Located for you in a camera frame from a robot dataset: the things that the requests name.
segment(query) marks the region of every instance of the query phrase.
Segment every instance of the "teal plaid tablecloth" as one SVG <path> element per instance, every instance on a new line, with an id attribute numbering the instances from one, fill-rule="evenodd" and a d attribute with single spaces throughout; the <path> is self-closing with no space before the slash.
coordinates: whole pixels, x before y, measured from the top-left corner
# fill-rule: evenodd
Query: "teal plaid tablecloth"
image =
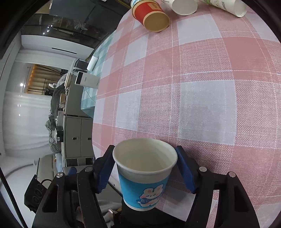
<path id="1" fill-rule="evenodd" d="M 99 77 L 101 76 L 101 71 L 102 71 L 103 63 L 105 61 L 105 56 L 113 39 L 114 33 L 115 32 L 113 32 L 94 52 L 94 56 L 98 58 L 98 61 L 93 71 L 88 73 Z M 97 92 L 98 92 L 97 89 L 84 87 L 82 100 L 81 100 L 81 110 L 92 118 L 94 117 Z"/>

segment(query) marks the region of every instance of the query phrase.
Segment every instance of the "pink plaid tablecloth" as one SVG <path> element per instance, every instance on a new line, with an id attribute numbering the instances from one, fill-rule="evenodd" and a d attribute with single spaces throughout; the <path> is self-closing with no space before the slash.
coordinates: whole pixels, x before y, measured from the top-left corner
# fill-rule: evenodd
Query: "pink plaid tablecloth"
<path id="1" fill-rule="evenodd" d="M 148 32 L 129 11 L 103 63 L 93 148 L 151 137 L 182 145 L 212 172 L 234 171 L 268 227 L 281 209 L 281 45 L 252 10 L 242 18 L 199 3 Z M 116 167 L 112 177 L 118 179 Z M 186 220 L 194 195 L 175 167 L 157 208 Z M 212 227 L 214 192 L 207 227 Z"/>

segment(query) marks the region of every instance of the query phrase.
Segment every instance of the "blue paper cup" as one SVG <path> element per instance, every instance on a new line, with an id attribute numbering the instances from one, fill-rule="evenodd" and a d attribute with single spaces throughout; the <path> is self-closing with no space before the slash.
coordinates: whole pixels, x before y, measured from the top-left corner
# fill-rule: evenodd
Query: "blue paper cup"
<path id="1" fill-rule="evenodd" d="M 151 138 L 128 139 L 113 150 L 124 202 L 137 211 L 156 206 L 178 156 L 168 143 Z"/>

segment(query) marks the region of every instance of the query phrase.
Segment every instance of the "blue gripper pad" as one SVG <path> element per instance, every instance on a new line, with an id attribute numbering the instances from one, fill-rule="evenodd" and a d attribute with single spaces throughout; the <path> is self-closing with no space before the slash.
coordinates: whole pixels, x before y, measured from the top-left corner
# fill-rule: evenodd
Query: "blue gripper pad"
<path id="1" fill-rule="evenodd" d="M 98 167 L 95 169 L 95 171 L 97 171 L 95 172 L 95 174 L 98 177 L 98 193 L 101 193 L 101 191 L 106 188 L 113 166 L 115 164 L 115 161 L 112 156 L 113 149 L 114 146 L 110 145 L 107 148 L 105 154 L 95 161 L 95 163 L 98 163 Z"/>
<path id="2" fill-rule="evenodd" d="M 76 173 L 77 173 L 77 169 L 75 167 L 71 167 L 67 175 L 70 176 Z"/>
<path id="3" fill-rule="evenodd" d="M 178 154 L 177 166 L 180 170 L 180 174 L 184 179 L 185 186 L 194 194 L 197 188 L 197 169 L 199 168 L 199 166 L 193 158 L 189 158 L 186 155 L 182 146 L 177 146 L 175 149 Z"/>

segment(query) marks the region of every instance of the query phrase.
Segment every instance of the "white cabinet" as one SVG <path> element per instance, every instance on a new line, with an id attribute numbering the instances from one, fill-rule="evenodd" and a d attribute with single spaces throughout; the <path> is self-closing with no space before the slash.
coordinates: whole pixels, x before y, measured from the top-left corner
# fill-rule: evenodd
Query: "white cabinet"
<path id="1" fill-rule="evenodd" d="M 91 118 L 64 116 L 64 158 L 94 157 Z"/>

